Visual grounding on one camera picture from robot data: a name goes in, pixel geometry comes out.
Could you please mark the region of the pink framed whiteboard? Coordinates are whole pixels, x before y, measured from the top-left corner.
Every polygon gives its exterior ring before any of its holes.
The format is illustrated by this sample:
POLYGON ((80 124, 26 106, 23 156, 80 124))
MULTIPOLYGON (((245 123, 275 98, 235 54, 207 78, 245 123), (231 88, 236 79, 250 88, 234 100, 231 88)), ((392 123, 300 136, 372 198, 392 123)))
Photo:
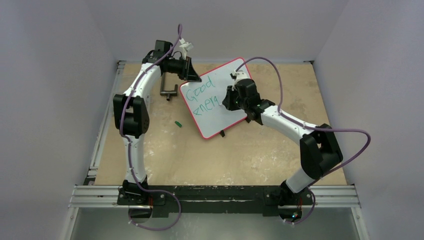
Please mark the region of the pink framed whiteboard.
POLYGON ((235 58, 200 75, 201 82, 185 82, 179 87, 183 100, 195 125, 204 139, 210 139, 221 130, 227 130, 247 118, 243 110, 229 111, 222 104, 227 86, 234 80, 230 73, 245 60, 235 58))

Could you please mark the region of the green marker cap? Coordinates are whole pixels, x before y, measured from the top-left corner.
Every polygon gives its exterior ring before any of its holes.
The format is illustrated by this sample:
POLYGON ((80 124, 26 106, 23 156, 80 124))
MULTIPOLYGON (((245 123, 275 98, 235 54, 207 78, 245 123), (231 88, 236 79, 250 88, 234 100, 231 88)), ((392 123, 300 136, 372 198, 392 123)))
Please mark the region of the green marker cap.
POLYGON ((174 122, 179 128, 181 128, 183 125, 180 123, 180 122, 178 122, 178 121, 175 121, 174 122))

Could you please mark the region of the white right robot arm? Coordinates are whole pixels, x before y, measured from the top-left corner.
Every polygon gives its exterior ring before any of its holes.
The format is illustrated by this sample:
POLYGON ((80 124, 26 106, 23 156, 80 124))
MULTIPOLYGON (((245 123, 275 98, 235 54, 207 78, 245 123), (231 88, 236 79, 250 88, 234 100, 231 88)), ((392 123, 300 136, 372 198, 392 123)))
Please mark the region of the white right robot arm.
POLYGON ((298 144, 300 169, 280 185, 281 204, 294 203, 305 188, 343 160, 337 138, 328 124, 297 125, 297 120, 278 111, 274 102, 261 98, 252 79, 227 86, 222 104, 229 111, 243 110, 250 121, 277 130, 298 144))

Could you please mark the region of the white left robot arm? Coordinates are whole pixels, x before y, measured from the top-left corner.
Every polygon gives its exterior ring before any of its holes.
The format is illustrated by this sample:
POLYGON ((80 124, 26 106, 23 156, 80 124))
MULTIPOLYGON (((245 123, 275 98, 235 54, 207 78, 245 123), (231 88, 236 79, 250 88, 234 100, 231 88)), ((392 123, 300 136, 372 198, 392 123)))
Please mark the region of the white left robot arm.
POLYGON ((176 74, 188 82, 201 82, 187 55, 194 46, 184 39, 178 40, 179 58, 173 57, 175 44, 157 40, 155 47, 142 60, 142 65, 134 82, 122 94, 113 99, 115 127, 126 147, 127 172, 120 188, 120 196, 138 205, 149 199, 147 173, 144 166, 144 137, 150 126, 150 92, 163 74, 176 74))

